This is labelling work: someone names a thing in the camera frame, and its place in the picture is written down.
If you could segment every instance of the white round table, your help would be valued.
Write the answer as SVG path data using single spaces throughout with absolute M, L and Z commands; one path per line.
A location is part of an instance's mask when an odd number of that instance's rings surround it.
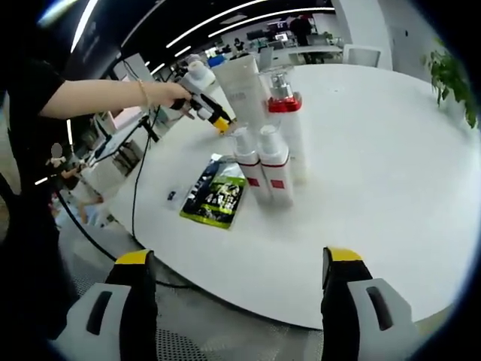
M 373 277 L 411 304 L 413 320 L 448 306 L 479 233 L 478 131 L 449 119 L 430 84 L 393 71 L 306 65 L 292 82 L 310 149 L 295 206 L 266 211 L 247 191 L 230 230 L 180 217 L 167 205 L 170 191 L 194 184 L 212 153 L 231 152 L 209 123 L 181 120 L 147 155 L 138 240 L 215 296 L 299 326 L 322 328 L 329 245 L 362 255 Z M 110 207 L 127 229 L 136 173 Z

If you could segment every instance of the person in background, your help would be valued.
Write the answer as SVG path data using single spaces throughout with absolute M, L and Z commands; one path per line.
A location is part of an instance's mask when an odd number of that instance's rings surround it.
M 307 36 L 312 32 L 312 26 L 305 15 L 300 15 L 296 17 L 290 24 L 289 30 L 294 34 L 298 41 L 299 47 L 308 47 L 309 41 L 307 41 Z M 306 64 L 315 64 L 314 59 L 311 59 L 309 53 L 304 53 L 304 59 Z
M 70 190 L 74 189 L 76 182 L 76 175 L 81 171 L 80 165 L 73 167 L 68 170 L 67 159 L 63 156 L 61 158 L 51 158 L 47 160 L 47 166 L 51 165 L 53 167 L 52 174 L 60 174 L 60 180 L 63 184 Z
M 244 51 L 244 42 L 239 40 L 239 38 L 236 38 L 234 40 L 234 46 L 237 49 L 237 51 L 239 52 Z

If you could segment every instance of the white bottle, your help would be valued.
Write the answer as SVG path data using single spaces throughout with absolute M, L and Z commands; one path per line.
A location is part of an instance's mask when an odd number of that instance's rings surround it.
M 289 148 L 275 126 L 263 126 L 259 140 L 259 156 L 273 202 L 279 206 L 290 206 L 294 203 L 294 189 Z
M 273 73 L 270 82 L 269 120 L 280 124 L 280 134 L 289 147 L 293 180 L 295 184 L 303 184 L 307 181 L 307 151 L 301 126 L 305 117 L 302 97 L 299 92 L 292 91 L 284 70 Z
M 268 182 L 262 171 L 261 161 L 247 128 L 239 128 L 233 133 L 234 156 L 244 173 L 258 203 L 267 204 L 272 201 Z

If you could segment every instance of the ceiling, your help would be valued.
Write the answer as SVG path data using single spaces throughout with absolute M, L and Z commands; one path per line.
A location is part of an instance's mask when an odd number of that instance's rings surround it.
M 173 61 L 174 54 L 189 45 L 196 48 L 206 44 L 210 40 L 208 35 L 226 27 L 221 22 L 236 14 L 251 18 L 297 8 L 332 7 L 331 0 L 268 0 L 227 14 L 187 35 L 169 49 L 165 47 L 202 21 L 247 2 L 250 0 L 197 0 L 194 2 L 164 0 L 130 37 L 123 47 L 123 57 L 140 53 L 145 61 L 150 61 L 149 68 L 152 70 L 160 63 Z

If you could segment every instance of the hand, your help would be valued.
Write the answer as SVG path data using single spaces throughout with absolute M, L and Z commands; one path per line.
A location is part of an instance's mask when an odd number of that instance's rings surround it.
M 146 83 L 145 87 L 154 105 L 164 105 L 170 108 L 178 99 L 190 100 L 192 98 L 192 95 L 177 83 Z M 189 113 L 189 108 L 190 106 L 186 103 L 179 112 L 194 119 L 194 116 Z

